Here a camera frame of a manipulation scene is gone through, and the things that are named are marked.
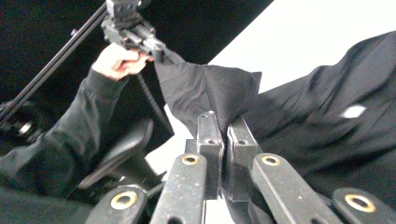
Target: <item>white wall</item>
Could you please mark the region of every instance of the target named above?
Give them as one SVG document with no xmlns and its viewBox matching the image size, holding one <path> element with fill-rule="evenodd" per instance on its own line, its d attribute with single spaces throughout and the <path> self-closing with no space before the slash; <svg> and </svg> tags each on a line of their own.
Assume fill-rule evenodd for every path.
<svg viewBox="0 0 396 224">
<path fill-rule="evenodd" d="M 210 64 L 262 71 L 260 92 L 337 63 L 355 43 L 396 30 L 391 0 L 275 0 Z M 167 110 L 176 135 L 148 155 L 158 171 L 184 152 L 187 129 Z M 223 202 L 208 202 L 206 223 L 232 223 Z"/>
</svg>

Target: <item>black fabric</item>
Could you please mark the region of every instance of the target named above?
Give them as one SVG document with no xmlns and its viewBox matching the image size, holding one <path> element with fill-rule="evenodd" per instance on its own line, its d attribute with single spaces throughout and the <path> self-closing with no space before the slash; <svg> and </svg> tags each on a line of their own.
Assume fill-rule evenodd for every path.
<svg viewBox="0 0 396 224">
<path fill-rule="evenodd" d="M 69 203 L 65 198 L 101 154 L 101 135 L 127 79 L 116 82 L 91 70 L 53 128 L 32 145 L 14 148 L 0 158 L 1 220 L 83 222 L 91 208 Z"/>
<path fill-rule="evenodd" d="M 238 68 L 187 63 L 169 49 L 155 68 L 165 102 L 194 136 L 198 116 L 209 110 L 215 111 L 219 129 L 226 133 L 231 120 L 253 106 L 262 76 Z"/>
<path fill-rule="evenodd" d="M 155 64 L 163 95 L 192 134 L 205 110 L 216 112 L 224 132 L 235 111 L 248 109 L 243 117 L 262 150 L 288 160 L 314 190 L 331 197 L 338 188 L 363 189 L 396 208 L 396 32 L 361 41 L 339 63 L 257 97 L 255 74 L 167 56 L 173 63 Z M 341 116 L 353 105 L 366 109 Z"/>
</svg>

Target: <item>armrest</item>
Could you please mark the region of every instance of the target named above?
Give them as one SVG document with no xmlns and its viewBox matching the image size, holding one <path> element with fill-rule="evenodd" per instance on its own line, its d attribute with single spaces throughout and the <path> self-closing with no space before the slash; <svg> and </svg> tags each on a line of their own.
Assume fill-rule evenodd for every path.
<svg viewBox="0 0 396 224">
<path fill-rule="evenodd" d="M 131 129 L 120 138 L 102 158 L 91 174 L 79 184 L 80 189 L 86 189 L 110 172 L 114 171 L 129 160 L 134 154 L 140 152 L 149 142 L 152 134 L 153 121 L 142 119 L 135 123 Z"/>
</svg>

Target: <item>black jacket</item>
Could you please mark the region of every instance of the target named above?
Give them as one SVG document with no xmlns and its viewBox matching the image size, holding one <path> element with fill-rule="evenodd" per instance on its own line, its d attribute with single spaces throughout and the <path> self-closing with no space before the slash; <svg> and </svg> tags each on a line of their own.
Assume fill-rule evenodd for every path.
<svg viewBox="0 0 396 224">
<path fill-rule="evenodd" d="M 396 208 L 396 33 L 261 94 L 257 73 L 186 63 L 172 51 L 155 65 L 166 103 L 193 135 L 203 111 L 216 112 L 223 133 L 243 116 L 262 150 L 287 159 L 316 191 L 354 187 Z M 343 116 L 353 108 L 362 114 Z"/>
<path fill-rule="evenodd" d="M 4 223 L 82 223 L 91 208 L 67 202 L 94 166 L 101 134 L 127 80 L 93 70 L 66 113 L 28 147 L 0 158 L 0 220 Z"/>
</svg>

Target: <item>person's right hand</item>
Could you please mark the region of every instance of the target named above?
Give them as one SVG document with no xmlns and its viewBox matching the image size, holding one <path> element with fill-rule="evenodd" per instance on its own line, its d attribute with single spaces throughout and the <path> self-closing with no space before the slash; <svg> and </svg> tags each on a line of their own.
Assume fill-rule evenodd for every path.
<svg viewBox="0 0 396 224">
<path fill-rule="evenodd" d="M 92 69 L 105 77 L 119 80 L 128 75 L 138 74 L 152 58 L 136 49 L 126 50 L 117 44 L 111 44 L 99 55 Z"/>
</svg>

